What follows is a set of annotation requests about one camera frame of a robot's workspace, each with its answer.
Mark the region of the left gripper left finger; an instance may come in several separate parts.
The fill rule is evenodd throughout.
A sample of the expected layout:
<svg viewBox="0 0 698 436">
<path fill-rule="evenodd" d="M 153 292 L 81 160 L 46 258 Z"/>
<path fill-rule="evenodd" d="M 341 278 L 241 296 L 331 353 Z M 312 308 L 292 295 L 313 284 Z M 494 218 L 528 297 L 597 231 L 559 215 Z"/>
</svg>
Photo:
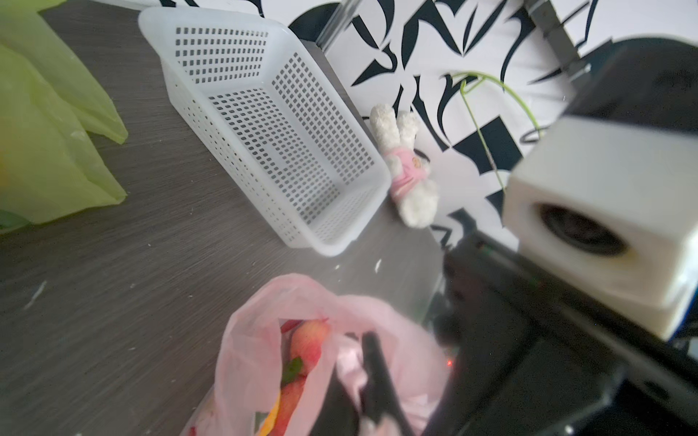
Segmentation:
<svg viewBox="0 0 698 436">
<path fill-rule="evenodd" d="M 356 436 L 359 432 L 359 414 L 354 402 L 336 375 L 328 385 L 321 411 L 310 436 Z"/>
</svg>

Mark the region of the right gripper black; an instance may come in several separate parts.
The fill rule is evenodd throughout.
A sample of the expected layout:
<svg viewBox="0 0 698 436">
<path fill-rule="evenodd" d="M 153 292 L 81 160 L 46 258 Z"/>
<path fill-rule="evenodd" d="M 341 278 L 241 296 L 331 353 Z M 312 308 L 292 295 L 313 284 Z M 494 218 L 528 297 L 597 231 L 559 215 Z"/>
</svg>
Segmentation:
<svg viewBox="0 0 698 436">
<path fill-rule="evenodd" d="M 445 250 L 457 354 L 428 435 L 694 435 L 697 362 L 481 233 Z"/>
</svg>

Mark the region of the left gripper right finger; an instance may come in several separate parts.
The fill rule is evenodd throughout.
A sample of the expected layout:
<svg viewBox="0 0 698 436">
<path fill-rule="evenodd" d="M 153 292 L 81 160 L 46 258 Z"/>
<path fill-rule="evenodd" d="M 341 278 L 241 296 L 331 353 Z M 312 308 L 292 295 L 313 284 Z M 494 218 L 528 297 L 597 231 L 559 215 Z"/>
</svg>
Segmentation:
<svg viewBox="0 0 698 436">
<path fill-rule="evenodd" d="M 390 418 L 401 435 L 414 435 L 394 388 L 378 334 L 367 332 L 362 336 L 361 344 L 367 374 L 367 383 L 361 390 L 363 415 L 375 423 Z"/>
</svg>

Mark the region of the pink plastic bag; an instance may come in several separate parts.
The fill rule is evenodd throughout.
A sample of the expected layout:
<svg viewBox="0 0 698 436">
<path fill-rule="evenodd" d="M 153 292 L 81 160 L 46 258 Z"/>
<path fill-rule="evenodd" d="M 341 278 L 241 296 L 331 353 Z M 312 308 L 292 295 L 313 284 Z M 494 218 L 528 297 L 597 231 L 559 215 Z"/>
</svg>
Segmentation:
<svg viewBox="0 0 698 436">
<path fill-rule="evenodd" d="M 231 315 L 188 433 L 418 435 L 448 378 L 436 340 L 389 303 L 284 275 Z"/>
</svg>

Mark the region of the white plastic basket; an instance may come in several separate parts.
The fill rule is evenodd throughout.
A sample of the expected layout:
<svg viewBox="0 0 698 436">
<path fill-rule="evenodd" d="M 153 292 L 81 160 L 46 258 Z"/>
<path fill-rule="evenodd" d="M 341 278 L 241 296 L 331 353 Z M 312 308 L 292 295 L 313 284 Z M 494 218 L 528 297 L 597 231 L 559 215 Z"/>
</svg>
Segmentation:
<svg viewBox="0 0 698 436">
<path fill-rule="evenodd" d="M 287 27 L 196 7 L 151 7 L 138 25 L 174 109 L 287 246 L 336 256 L 359 237 L 390 174 Z"/>
</svg>

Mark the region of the green avocado plastic bag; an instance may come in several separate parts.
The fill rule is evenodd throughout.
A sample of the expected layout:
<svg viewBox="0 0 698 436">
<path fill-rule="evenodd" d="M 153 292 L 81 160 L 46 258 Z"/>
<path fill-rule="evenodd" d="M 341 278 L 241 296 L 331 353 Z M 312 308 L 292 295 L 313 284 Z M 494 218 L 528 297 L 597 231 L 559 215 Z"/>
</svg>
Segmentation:
<svg viewBox="0 0 698 436">
<path fill-rule="evenodd" d="M 126 197 L 71 105 L 25 57 L 2 47 L 2 233 Z"/>
</svg>

